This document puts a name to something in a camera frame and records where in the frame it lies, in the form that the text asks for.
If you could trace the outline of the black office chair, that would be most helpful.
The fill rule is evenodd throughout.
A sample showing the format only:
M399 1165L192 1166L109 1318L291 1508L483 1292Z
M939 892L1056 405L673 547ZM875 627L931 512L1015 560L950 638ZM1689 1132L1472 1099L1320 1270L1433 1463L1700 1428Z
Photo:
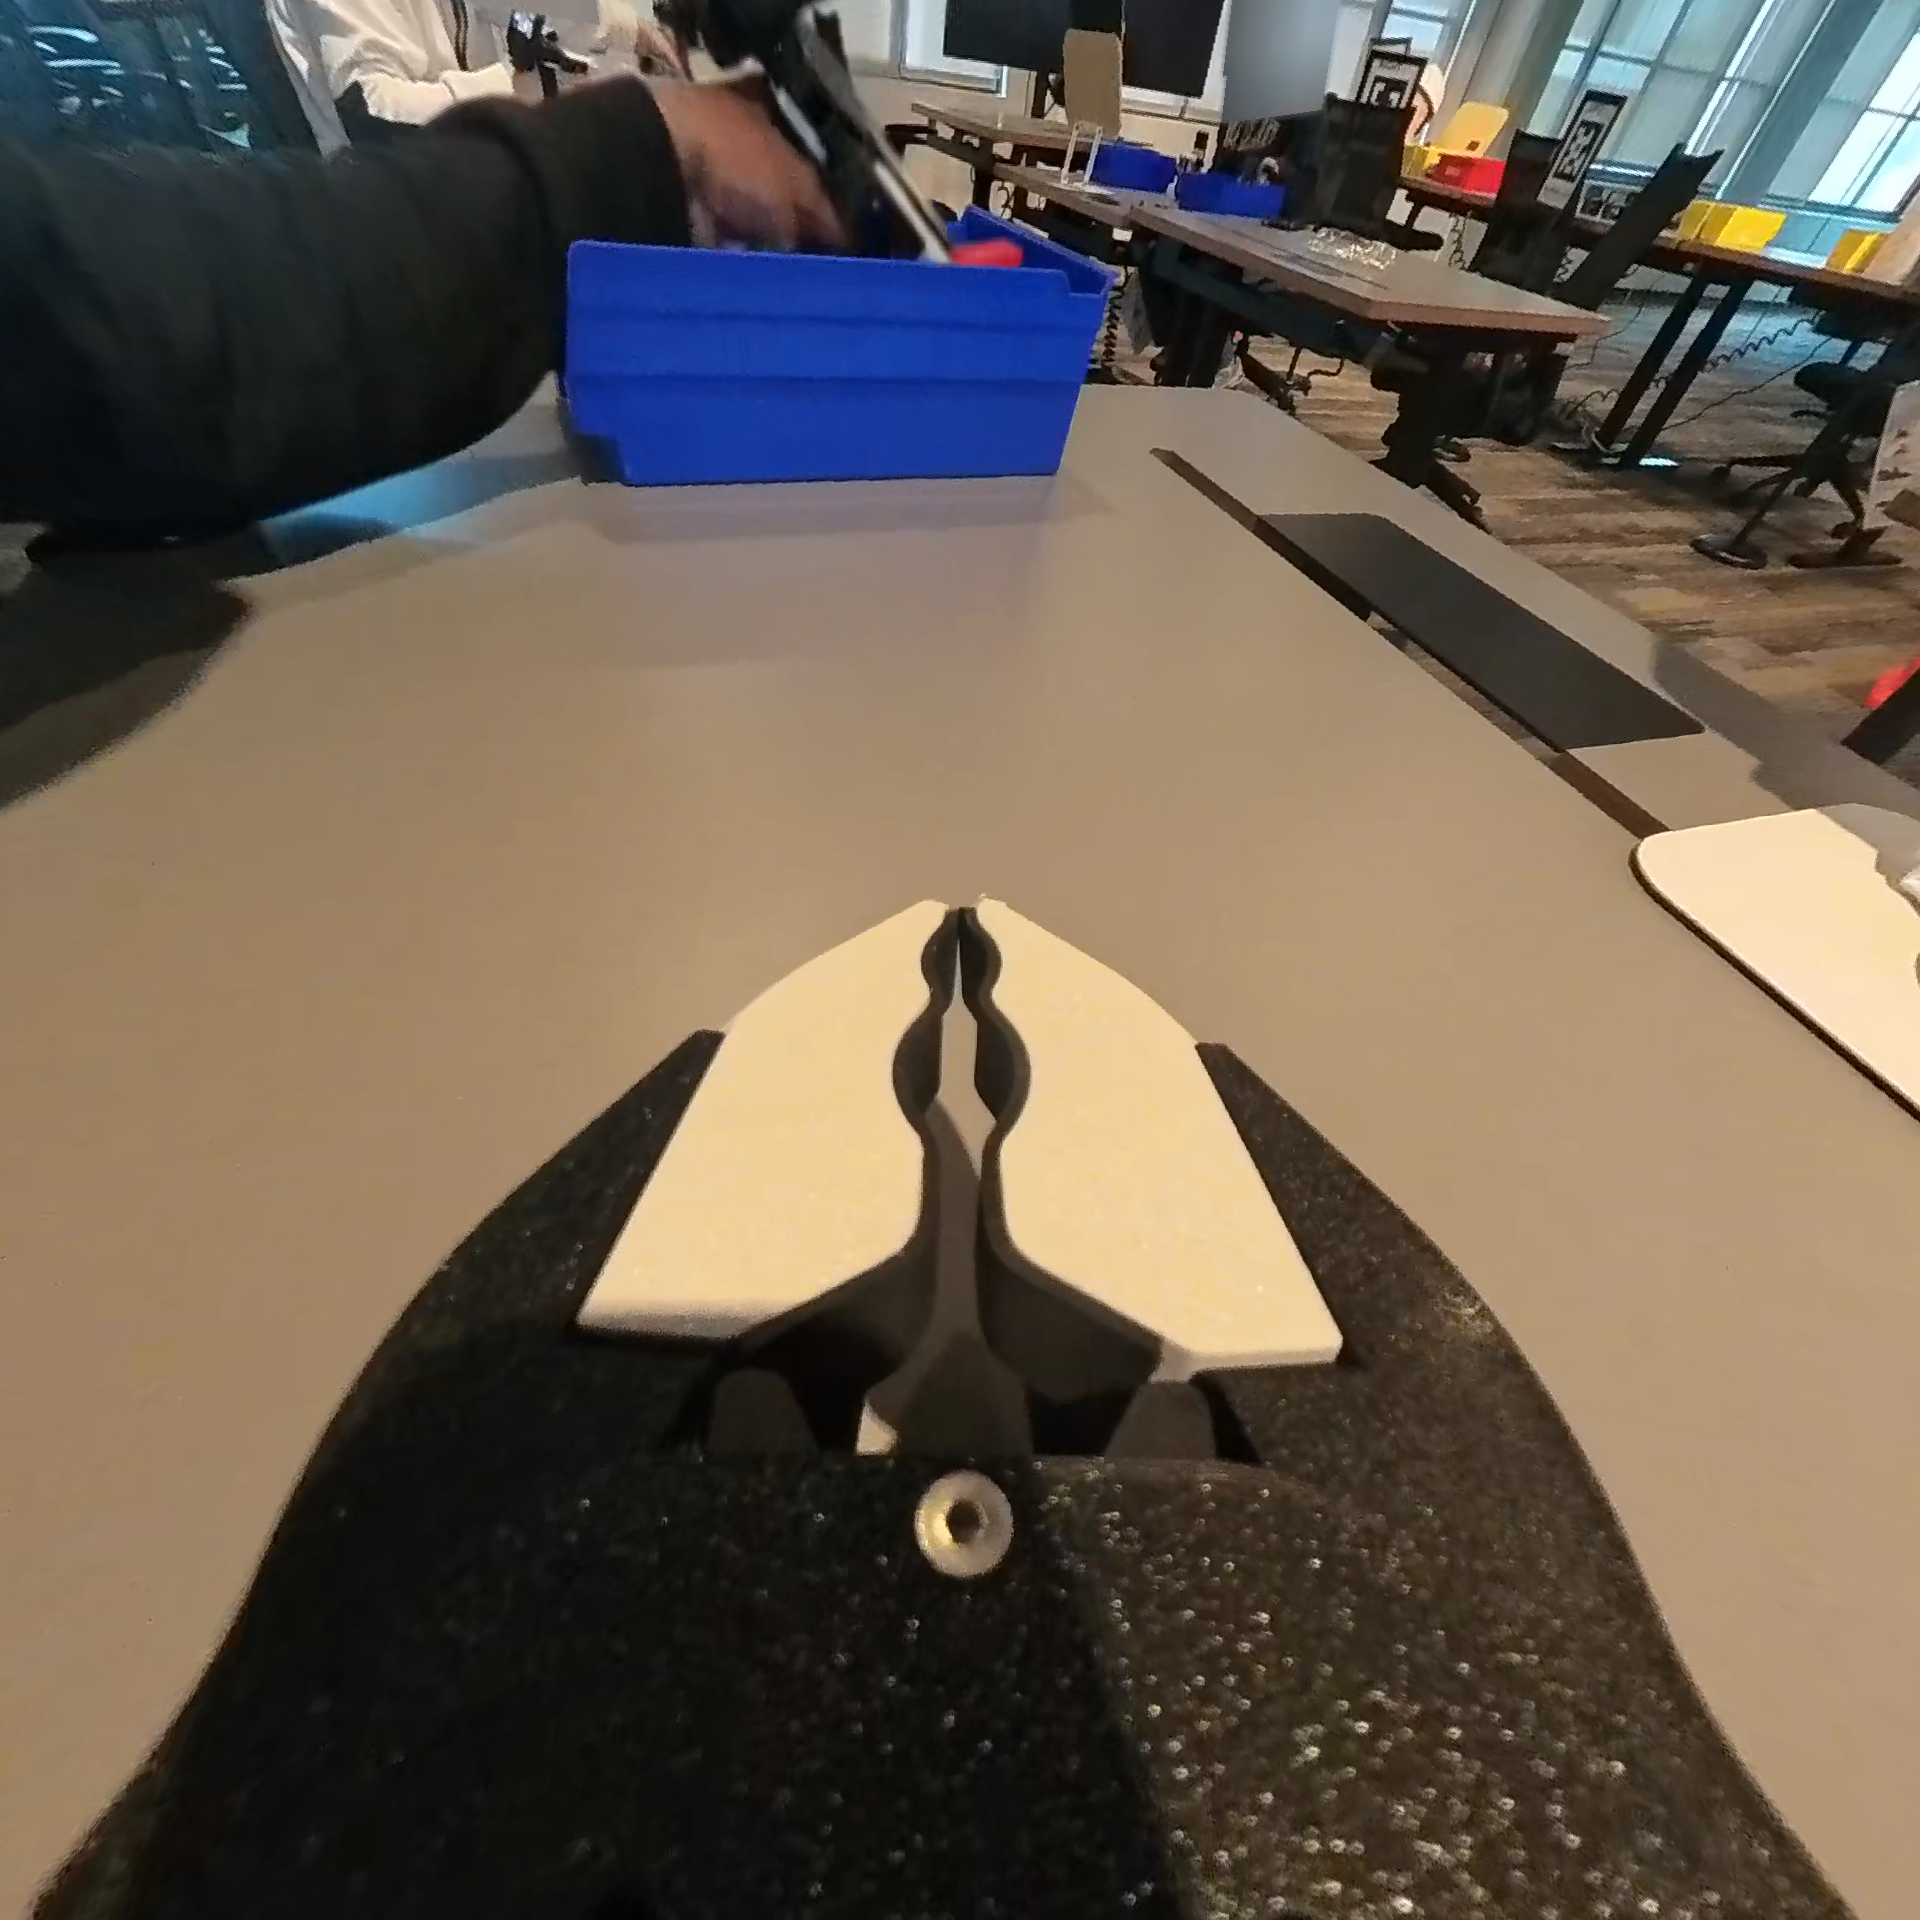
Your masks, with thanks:
M1721 566L1763 570L1768 566L1768 552L1761 543L1767 516L1788 493L1810 499L1828 488L1845 507L1845 521L1834 527L1827 544L1790 552L1786 564L1796 570L1899 568L1903 560L1883 547L1883 530L1868 527L1862 493L1866 467L1858 461L1858 449L1880 440L1895 398L1917 381L1917 373L1913 347L1889 347L1865 369L1852 363L1818 363L1794 373L1793 384L1821 411L1814 438L1793 454L1747 454L1712 468L1714 483L1730 478L1736 468L1753 468L1757 478L1740 488L1739 501L1757 496L1759 503L1739 528L1695 536L1692 552Z

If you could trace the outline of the person's left forearm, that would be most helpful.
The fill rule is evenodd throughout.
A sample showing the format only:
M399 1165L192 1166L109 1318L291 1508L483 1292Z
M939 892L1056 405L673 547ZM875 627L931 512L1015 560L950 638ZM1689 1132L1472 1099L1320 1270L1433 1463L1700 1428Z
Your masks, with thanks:
M204 536L437 465L565 366L575 247L691 238L634 76L333 157L6 139L5 522Z

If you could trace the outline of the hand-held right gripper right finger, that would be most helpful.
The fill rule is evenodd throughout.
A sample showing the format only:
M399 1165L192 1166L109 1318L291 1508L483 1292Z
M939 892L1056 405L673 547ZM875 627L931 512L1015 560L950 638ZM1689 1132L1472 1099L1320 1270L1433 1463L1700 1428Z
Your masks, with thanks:
M1342 1332L1198 1040L1002 900L961 925L979 1320L1025 1385L1324 1367Z

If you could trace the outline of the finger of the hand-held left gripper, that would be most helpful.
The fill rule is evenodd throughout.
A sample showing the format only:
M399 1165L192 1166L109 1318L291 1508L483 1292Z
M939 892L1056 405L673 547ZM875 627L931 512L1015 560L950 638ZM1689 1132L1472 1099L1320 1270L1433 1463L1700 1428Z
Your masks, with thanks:
M877 216L890 261L949 267L949 224L914 186L898 157L877 158Z

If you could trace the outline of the printed tag board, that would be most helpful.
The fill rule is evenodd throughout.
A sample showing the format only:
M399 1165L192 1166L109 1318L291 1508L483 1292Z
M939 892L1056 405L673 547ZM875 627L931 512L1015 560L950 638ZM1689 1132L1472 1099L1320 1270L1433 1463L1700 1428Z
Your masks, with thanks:
M1582 186L1629 105L1631 94L1626 93L1590 87L1581 94L1549 162L1538 197L1543 211L1563 215L1579 204Z

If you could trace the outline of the brown top work table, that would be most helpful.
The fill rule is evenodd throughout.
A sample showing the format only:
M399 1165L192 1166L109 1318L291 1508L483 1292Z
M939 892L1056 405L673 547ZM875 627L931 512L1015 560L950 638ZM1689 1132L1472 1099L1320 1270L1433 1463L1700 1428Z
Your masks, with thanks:
M1145 276L1174 299L1177 325L1162 381L1208 389L1233 338L1280 340L1337 363L1387 366L1398 411L1377 458L1391 478L1430 493L1485 527L1475 488L1446 471L1442 440L1467 431L1477 363L1555 355L1606 334L1582 308L1472 275L1435 257L1388 248L1384 263L1249 218L1140 204L1128 216Z

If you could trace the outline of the black flat mat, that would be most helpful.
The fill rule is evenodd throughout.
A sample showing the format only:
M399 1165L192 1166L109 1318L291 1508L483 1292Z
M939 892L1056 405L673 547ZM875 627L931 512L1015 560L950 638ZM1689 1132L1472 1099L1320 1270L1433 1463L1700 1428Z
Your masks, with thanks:
M1358 612L1384 618L1555 752L1706 732L1692 712L1388 519L1263 515L1256 528L1288 564Z

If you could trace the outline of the blue plastic bin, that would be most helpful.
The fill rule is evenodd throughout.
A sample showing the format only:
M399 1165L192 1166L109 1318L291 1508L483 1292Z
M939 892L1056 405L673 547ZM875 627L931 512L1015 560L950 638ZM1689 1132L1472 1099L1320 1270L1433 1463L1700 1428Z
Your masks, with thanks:
M970 206L1022 270L581 242L560 393L637 488L1054 474L1116 270Z

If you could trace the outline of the black computer monitor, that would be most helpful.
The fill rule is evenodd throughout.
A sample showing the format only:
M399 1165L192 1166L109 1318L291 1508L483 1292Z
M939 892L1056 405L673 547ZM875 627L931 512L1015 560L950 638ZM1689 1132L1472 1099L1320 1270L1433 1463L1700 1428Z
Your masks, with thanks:
M1029 75L1063 71L1073 3L944 3L947 58Z
M1200 100L1210 87L1230 3L1124 3L1123 88Z

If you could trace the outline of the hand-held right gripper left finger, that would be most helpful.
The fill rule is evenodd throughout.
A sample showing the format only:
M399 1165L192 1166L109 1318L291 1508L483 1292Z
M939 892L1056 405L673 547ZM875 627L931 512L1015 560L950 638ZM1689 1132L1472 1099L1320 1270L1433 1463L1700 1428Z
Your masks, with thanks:
M583 1330L718 1345L877 1292L877 1345L918 1340L956 937L954 911L914 902L726 1024L588 1286Z

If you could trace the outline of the white flat board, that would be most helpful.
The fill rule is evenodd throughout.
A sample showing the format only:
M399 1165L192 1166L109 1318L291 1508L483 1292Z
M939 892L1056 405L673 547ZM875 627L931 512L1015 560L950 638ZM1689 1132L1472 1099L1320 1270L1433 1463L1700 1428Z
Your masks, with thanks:
M1668 828L1631 861L1671 914L1917 1112L1917 821L1845 802Z

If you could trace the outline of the person's left hand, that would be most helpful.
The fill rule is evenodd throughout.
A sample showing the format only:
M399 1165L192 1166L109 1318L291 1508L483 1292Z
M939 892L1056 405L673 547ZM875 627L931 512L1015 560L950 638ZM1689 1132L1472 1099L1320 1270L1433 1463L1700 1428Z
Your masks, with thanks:
M844 254L849 228L819 168L777 122L761 76L652 79L646 84L684 185L702 248Z

